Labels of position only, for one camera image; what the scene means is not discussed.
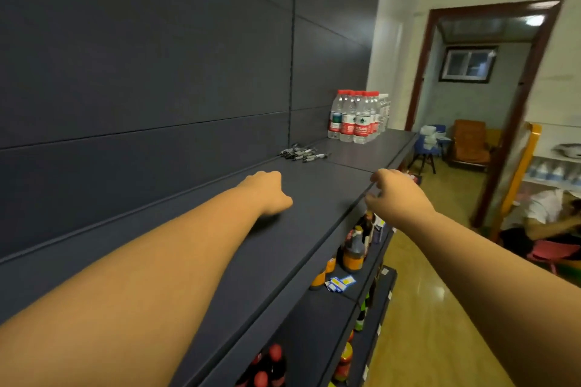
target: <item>fist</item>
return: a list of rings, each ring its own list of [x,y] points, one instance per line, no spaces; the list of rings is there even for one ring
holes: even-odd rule
[[[414,218],[433,212],[434,207],[424,192],[406,174],[397,170],[380,169],[371,175],[381,196],[366,196],[367,208],[396,228],[412,223]]]
[[[292,206],[292,198],[282,192],[282,176],[279,171],[257,171],[247,176],[238,187],[251,190],[253,199],[260,204],[263,216],[272,216]]]

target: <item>yellow floor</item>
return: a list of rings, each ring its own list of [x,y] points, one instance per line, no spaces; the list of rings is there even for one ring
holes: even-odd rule
[[[437,174],[426,167],[422,189],[436,210],[467,226],[484,173],[439,159]],[[398,278],[366,387],[513,385],[456,298],[403,233],[393,236],[384,263],[396,268]]]

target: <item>ceiling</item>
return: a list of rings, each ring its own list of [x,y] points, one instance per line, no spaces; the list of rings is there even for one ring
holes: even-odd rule
[[[442,19],[438,29],[446,44],[532,41],[539,30],[527,17]]]

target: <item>forearm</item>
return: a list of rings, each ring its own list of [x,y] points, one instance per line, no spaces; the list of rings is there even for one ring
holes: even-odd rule
[[[547,224],[528,224],[525,226],[527,237],[531,240],[547,239],[568,233],[572,228],[579,225],[579,222],[573,219],[566,219],[555,223]]]
[[[167,385],[261,210],[234,188],[87,267],[0,327],[0,384]]]
[[[438,213],[402,230],[518,386],[581,379],[581,291]]]

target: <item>brown door frame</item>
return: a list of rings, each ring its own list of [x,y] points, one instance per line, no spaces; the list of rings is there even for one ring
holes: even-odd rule
[[[539,27],[536,37],[533,39],[533,45],[531,46],[527,62],[525,63],[525,70],[523,71],[518,83],[517,94],[512,100],[512,112],[509,114],[505,122],[501,141],[490,161],[486,182],[484,183],[481,195],[478,199],[478,204],[476,205],[474,213],[470,219],[474,228],[480,228],[484,222],[484,217],[488,211],[490,202],[492,201],[494,191],[498,186],[503,166],[508,158],[508,154],[510,153],[519,125],[524,118],[525,105],[527,104],[527,99],[534,78],[539,70],[541,60],[543,59],[545,49],[547,48],[548,40],[551,37],[551,32],[553,31],[556,19],[559,16],[561,7],[563,6],[563,1],[564,0],[534,0],[430,10],[428,23],[424,31],[424,41],[419,56],[418,68],[415,73],[414,87],[411,91],[410,107],[407,112],[407,120],[405,121],[406,130],[411,130],[415,121],[419,95],[422,90],[423,75],[428,63],[430,47],[432,46],[433,31],[434,28],[438,26],[438,22],[441,18],[525,17],[537,14],[543,14],[546,16],[545,21]]]

